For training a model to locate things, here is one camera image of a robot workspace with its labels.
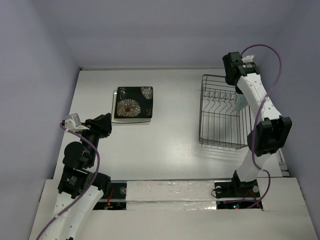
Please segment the light green divided plate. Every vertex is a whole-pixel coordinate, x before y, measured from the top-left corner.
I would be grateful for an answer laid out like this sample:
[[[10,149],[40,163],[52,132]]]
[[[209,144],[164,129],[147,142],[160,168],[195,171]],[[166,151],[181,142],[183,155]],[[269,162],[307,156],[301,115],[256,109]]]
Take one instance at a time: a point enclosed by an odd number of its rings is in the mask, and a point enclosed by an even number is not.
[[[237,97],[235,100],[235,110],[239,112],[242,109],[246,108],[248,105],[249,104],[246,97],[243,94],[237,94]]]

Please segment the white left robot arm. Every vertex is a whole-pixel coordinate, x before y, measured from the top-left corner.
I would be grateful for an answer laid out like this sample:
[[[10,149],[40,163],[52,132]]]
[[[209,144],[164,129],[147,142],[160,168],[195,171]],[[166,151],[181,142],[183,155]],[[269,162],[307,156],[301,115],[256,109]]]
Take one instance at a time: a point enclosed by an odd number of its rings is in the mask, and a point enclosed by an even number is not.
[[[110,176],[99,172],[98,144],[112,132],[112,115],[102,114],[81,122],[74,113],[61,122],[60,128],[80,140],[64,148],[54,210],[36,237],[38,240],[76,240],[95,205],[111,192]]]

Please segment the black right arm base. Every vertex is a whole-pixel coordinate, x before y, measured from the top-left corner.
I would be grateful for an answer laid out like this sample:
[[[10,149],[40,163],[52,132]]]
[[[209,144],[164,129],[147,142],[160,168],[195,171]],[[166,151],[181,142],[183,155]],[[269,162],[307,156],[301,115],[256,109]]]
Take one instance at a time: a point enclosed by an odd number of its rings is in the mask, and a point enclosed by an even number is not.
[[[254,179],[249,182],[240,181],[236,171],[229,181],[215,181],[213,190],[217,199],[244,198],[250,192],[257,193],[257,196],[260,196],[257,180]]]

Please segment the white foam block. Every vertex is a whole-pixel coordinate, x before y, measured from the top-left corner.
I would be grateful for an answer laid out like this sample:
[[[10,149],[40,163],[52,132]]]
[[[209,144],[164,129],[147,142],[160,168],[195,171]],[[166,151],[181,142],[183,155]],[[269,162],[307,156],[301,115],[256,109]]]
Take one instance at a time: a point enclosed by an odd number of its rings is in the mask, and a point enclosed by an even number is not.
[[[207,202],[213,181],[204,180],[139,180],[128,181],[125,200],[128,202]]]

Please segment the dark plate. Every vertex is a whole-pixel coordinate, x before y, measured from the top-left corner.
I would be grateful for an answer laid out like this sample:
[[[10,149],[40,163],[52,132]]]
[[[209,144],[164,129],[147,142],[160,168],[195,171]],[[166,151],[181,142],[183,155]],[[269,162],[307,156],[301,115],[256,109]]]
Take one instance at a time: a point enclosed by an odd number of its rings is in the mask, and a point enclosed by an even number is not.
[[[151,119],[153,105],[152,86],[120,86],[116,92],[114,117],[116,119]]]

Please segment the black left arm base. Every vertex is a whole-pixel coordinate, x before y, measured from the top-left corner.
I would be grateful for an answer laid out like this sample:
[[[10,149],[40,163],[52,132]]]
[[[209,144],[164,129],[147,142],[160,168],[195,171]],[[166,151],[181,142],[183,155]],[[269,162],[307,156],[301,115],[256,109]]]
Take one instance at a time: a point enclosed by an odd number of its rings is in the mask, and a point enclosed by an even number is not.
[[[126,181],[112,181],[110,185],[110,191],[107,198],[111,196],[111,200],[124,201],[127,194],[127,182]]]

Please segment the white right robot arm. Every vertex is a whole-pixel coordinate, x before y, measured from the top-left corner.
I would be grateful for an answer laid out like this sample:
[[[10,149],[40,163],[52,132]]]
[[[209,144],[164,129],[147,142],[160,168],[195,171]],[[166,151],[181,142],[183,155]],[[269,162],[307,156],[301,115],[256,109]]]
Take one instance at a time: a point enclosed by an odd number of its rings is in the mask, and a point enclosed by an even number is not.
[[[274,106],[253,56],[241,57],[239,52],[229,52],[222,61],[226,83],[244,96],[255,115],[253,129],[247,136],[249,150],[230,183],[231,192],[242,196],[253,186],[265,162],[285,145],[292,120],[282,116]]]

